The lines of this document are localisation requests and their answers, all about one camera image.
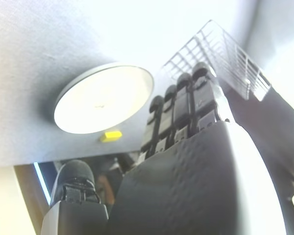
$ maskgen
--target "metal grid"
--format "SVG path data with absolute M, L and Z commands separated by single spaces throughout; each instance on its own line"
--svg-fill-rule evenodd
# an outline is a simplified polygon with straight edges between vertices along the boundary
M 209 21 L 164 66 L 173 80 L 192 72 L 198 62 L 206 62 L 244 99 L 252 91 L 261 101 L 271 84 L 260 68 L 237 45 L 231 36 L 214 21 Z

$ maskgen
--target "robotic hand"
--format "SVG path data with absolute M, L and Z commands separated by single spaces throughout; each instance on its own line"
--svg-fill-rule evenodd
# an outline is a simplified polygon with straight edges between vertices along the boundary
M 206 64 L 182 74 L 149 111 L 139 162 L 109 219 L 91 174 L 58 176 L 43 235 L 286 234 L 267 168 Z

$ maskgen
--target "dish rack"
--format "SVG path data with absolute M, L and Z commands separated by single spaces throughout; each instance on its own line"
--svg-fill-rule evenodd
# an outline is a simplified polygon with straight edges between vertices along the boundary
M 250 91 L 261 101 L 271 88 L 261 69 L 249 58 L 233 38 L 214 21 L 209 21 L 164 66 L 173 80 L 192 73 L 198 62 L 210 65 L 245 100 Z

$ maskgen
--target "white wire rack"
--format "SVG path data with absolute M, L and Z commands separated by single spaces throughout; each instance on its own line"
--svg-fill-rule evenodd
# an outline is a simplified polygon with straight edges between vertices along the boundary
M 261 101 L 271 84 L 260 68 L 237 45 L 231 36 L 214 21 L 209 21 L 164 66 L 173 80 L 192 72 L 198 62 L 208 63 L 244 99 L 252 91 Z

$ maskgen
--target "yellow object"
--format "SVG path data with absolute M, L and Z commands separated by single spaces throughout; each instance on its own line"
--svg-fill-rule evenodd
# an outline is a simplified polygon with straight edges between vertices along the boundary
M 110 131 L 110 132 L 105 132 L 101 136 L 100 140 L 101 142 L 112 142 L 112 141 L 117 141 L 121 137 L 122 137 L 121 131 Z

